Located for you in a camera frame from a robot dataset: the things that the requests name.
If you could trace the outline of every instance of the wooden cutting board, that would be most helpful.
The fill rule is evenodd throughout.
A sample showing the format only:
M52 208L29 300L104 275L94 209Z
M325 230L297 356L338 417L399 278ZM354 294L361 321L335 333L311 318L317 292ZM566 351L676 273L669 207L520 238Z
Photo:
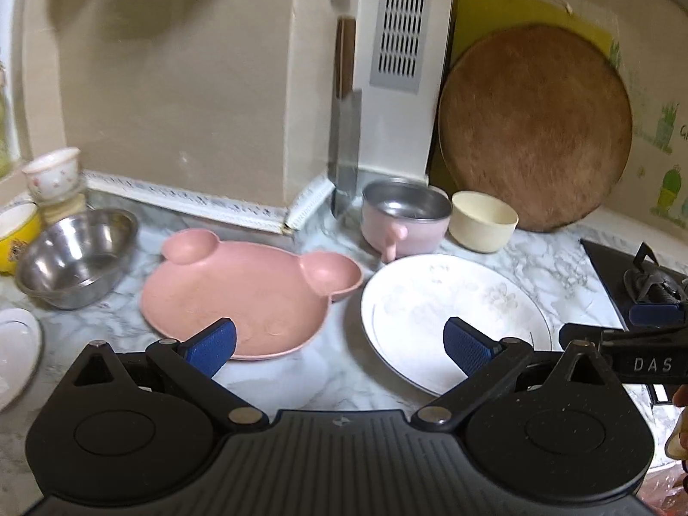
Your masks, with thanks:
M457 62L439 103L439 142L458 187L506 201L545 232L597 208L631 147L624 83L562 27L495 32Z

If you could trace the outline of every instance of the vent grille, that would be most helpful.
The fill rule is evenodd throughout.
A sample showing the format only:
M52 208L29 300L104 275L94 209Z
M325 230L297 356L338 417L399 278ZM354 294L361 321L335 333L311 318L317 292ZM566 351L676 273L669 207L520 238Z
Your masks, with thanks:
M428 0L380 0L370 84L418 92Z

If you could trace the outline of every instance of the stainless steel bowl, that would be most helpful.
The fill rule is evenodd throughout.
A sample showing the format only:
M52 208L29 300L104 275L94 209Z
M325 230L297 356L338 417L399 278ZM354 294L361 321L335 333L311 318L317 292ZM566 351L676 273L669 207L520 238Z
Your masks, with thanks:
M128 270L137 231L136 218L124 210L89 210L64 218L21 255L16 286L63 310L95 303Z
M439 188L406 179L371 182L363 199L391 217L414 221L438 221L452 215L452 203Z

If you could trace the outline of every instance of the white bowl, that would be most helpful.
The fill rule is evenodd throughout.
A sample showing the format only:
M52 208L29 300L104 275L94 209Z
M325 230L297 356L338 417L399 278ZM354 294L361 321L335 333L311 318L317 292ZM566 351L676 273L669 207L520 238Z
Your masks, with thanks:
M465 248L484 254L503 248L518 224L513 208L495 197L480 192L457 192L449 232Z
M21 171L31 195L39 202L54 200L77 187L79 182L77 147L65 147L27 163Z

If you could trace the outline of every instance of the white plate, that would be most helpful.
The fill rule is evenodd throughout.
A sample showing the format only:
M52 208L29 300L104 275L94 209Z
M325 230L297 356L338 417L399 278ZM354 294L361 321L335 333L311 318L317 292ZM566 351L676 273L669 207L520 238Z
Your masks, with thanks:
M26 388L40 357L38 320L20 308L0 311L0 412Z
M442 342L452 316L493 340L512 336L552 350L547 322L528 295L497 272L456 256L409 256L385 266L366 286L360 311L378 355L435 396L466 378Z

